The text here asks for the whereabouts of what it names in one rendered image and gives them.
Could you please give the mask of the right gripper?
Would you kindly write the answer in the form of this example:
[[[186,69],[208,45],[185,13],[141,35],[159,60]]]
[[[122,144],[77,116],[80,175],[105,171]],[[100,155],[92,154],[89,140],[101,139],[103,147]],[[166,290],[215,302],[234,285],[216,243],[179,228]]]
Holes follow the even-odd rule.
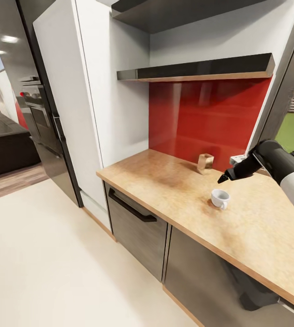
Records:
[[[255,171],[252,171],[248,169],[245,164],[244,160],[239,163],[234,168],[228,168],[226,169],[225,173],[219,178],[218,183],[223,183],[224,181],[227,181],[230,179],[231,181],[244,179],[248,177],[252,177],[254,175]]]

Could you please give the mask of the coffee cup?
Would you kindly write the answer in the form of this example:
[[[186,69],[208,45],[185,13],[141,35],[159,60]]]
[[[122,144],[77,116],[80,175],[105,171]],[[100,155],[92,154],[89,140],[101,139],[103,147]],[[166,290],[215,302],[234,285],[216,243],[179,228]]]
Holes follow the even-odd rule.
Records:
[[[211,192],[211,200],[215,206],[225,210],[227,208],[227,203],[230,200],[230,195],[224,190],[215,189]]]

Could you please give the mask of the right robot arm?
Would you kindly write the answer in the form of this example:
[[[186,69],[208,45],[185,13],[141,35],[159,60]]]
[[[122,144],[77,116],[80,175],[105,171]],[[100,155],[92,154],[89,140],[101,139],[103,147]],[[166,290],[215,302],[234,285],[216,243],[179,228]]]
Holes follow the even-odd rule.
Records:
[[[268,172],[277,181],[285,195],[294,205],[294,151],[287,153],[281,145],[271,139],[264,139],[248,152],[248,156],[230,157],[233,168],[226,169],[218,183],[252,177],[260,168]]]

